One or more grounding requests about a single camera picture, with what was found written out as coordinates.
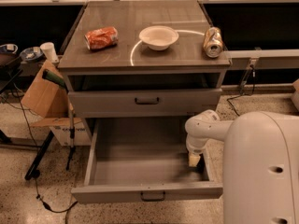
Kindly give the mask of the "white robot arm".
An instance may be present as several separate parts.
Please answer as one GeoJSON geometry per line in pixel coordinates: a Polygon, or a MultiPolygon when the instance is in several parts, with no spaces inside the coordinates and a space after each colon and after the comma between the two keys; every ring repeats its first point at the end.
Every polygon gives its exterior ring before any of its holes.
{"type": "Polygon", "coordinates": [[[188,119],[191,154],[224,143],[223,223],[299,224],[299,117],[256,111],[221,121],[207,110],[188,119]]]}

